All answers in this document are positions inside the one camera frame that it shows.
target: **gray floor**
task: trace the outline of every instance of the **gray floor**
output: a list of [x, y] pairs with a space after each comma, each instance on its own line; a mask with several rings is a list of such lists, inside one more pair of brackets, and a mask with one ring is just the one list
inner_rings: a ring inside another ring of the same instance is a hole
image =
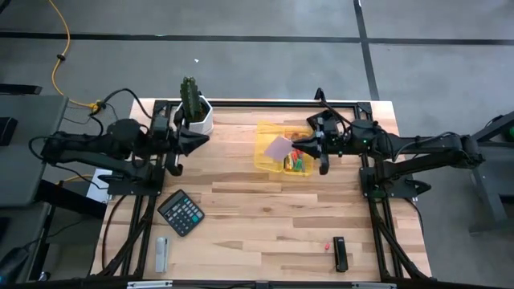
[[[55, 2], [77, 33], [359, 35], [351, 0]], [[509, 0], [361, 4], [369, 37], [514, 39]], [[0, 15], [0, 31], [61, 33], [63, 28], [46, 1], [17, 0]], [[63, 40], [0, 39], [0, 82], [37, 84], [43, 94], [55, 93], [50, 73], [64, 45]], [[371, 45], [370, 50], [380, 99], [394, 102], [402, 135], [474, 132], [514, 109], [514, 47]], [[330, 99], [370, 100], [360, 44], [77, 40], [58, 81], [71, 98], [89, 102], [122, 87], [141, 97], [177, 96], [184, 75], [197, 77], [209, 97], [310, 99], [322, 87]], [[131, 103], [129, 96], [112, 100], [120, 116], [129, 114]], [[86, 119], [80, 110], [67, 115]], [[106, 124], [112, 121], [108, 112], [102, 117]], [[94, 133], [97, 127], [64, 122], [62, 129]], [[68, 176], [46, 171], [51, 181]], [[434, 277], [513, 287], [512, 234], [470, 237], [467, 232], [487, 217], [469, 172], [437, 169], [416, 178], [433, 185], [420, 197], [419, 208]], [[79, 274], [67, 270], [72, 273], [59, 274]]]

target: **wooden tabletop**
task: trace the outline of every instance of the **wooden tabletop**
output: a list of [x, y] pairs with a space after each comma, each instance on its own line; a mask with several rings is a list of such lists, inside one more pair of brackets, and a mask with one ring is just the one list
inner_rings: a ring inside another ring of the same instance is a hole
[[[153, 99], [142, 100], [152, 111]], [[398, 134], [393, 105], [371, 102], [373, 118]], [[167, 174], [159, 206], [178, 189], [186, 191], [206, 218], [186, 237], [178, 237], [155, 213], [145, 265], [145, 279], [266, 279], [287, 281], [379, 280], [369, 207], [361, 196], [356, 156], [330, 157], [325, 176], [269, 173], [254, 167], [255, 128], [260, 120], [306, 126], [305, 119], [321, 108], [214, 108], [214, 131], [209, 142], [182, 157], [180, 177]], [[352, 120], [353, 112], [338, 109]], [[149, 124], [134, 104], [131, 117]], [[116, 202], [108, 204], [104, 226]], [[107, 237], [107, 262], [127, 237], [134, 197], [126, 197], [114, 213]], [[419, 269], [430, 275], [416, 211], [402, 199], [391, 200], [399, 243]], [[92, 273], [101, 270], [101, 236]], [[170, 239], [166, 273], [155, 273], [156, 238]], [[346, 240], [349, 270], [335, 271], [332, 237]], [[131, 272], [137, 263], [134, 246]], [[388, 268], [393, 271], [389, 246]]]

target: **red object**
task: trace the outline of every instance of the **red object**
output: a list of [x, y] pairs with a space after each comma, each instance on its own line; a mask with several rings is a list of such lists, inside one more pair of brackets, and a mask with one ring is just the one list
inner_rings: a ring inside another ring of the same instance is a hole
[[298, 153], [293, 151], [291, 153], [292, 161], [297, 162], [298, 161]]

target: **yellow bin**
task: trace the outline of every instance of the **yellow bin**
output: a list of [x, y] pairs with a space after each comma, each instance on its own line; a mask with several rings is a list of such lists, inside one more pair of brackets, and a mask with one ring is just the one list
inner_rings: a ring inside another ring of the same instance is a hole
[[309, 176], [312, 174], [314, 158], [307, 153], [302, 155], [305, 172], [297, 172], [292, 169], [285, 169], [283, 161], [275, 161], [264, 155], [267, 147], [278, 136], [291, 139], [293, 133], [298, 133], [300, 137], [310, 136], [312, 130], [309, 127], [281, 126], [268, 121], [260, 121], [257, 124], [257, 136], [255, 138], [254, 165], [258, 169], [266, 169], [275, 173], [286, 173], [295, 176]]

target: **black calculator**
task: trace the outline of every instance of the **black calculator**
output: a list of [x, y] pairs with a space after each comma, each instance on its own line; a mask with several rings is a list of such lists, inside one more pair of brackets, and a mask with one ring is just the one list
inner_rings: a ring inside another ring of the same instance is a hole
[[186, 236], [205, 216], [181, 189], [168, 197], [157, 211], [181, 237]]

